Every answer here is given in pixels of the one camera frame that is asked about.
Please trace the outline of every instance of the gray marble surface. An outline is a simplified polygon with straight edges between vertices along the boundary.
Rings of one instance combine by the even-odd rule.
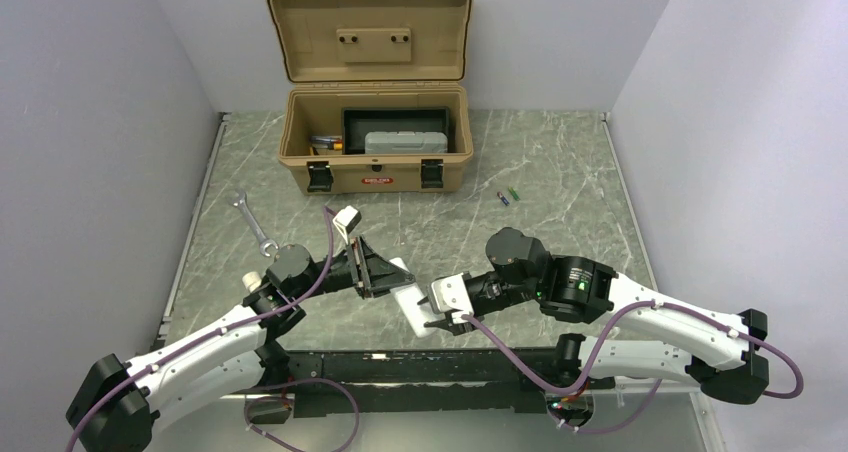
[[[488,238],[510,226],[539,238],[553,253],[601,261],[650,285],[612,151],[597,113],[472,110],[474,158],[462,188],[452,194],[301,195],[276,158],[281,112],[230,117],[179,285],[168,337],[173,342],[226,313],[244,297],[241,277],[264,271],[241,214],[229,203],[236,186],[280,244],[327,253],[321,206],[362,212],[357,232],[383,257],[402,257],[419,285],[457,272],[489,270]],[[521,201],[505,207],[514,187]],[[418,339],[391,297],[364,301],[353,290],[307,300],[307,317],[280,342],[299,350],[490,347],[479,332],[453,337],[439,331]],[[599,326],[557,323],[535,302],[486,317],[511,346],[552,346],[565,332],[597,333]],[[622,332],[619,339],[637,338]]]

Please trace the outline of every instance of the silver wrench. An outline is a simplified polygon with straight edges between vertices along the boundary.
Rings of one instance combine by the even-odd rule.
[[[236,189],[236,195],[233,197],[232,203],[233,207],[241,211],[241,215],[244,216],[244,220],[250,226],[251,232],[256,236],[256,240],[259,241],[259,253],[265,257],[271,257],[271,252],[268,252],[268,248],[274,247],[274,249],[279,249],[280,246],[277,245],[274,239],[269,239],[265,235],[265,232],[262,232],[262,227],[259,227],[259,222],[256,221],[256,217],[253,216],[253,213],[247,206],[247,192],[244,189]]]

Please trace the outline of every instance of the toolbox latch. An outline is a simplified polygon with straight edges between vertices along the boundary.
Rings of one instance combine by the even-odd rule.
[[[309,186],[307,192],[329,192],[333,188],[333,173],[329,162],[307,162]]]
[[[421,188],[442,189],[445,183],[442,181],[442,159],[425,159],[421,161]]]

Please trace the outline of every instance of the wall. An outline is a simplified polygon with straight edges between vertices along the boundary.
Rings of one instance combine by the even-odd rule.
[[[160,0],[220,111],[283,108],[265,0]],[[472,107],[609,110],[668,0],[475,0]]]
[[[0,17],[0,448],[56,451],[90,365],[154,338],[217,116],[156,0]]]
[[[848,441],[845,17],[848,0],[671,0],[613,109],[660,289],[765,311],[805,372],[791,402],[719,406],[730,450]]]

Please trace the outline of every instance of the red label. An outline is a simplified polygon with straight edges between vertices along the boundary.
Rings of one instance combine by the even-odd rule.
[[[362,183],[367,185],[391,184],[394,181],[395,179],[391,177],[366,177],[362,179]]]

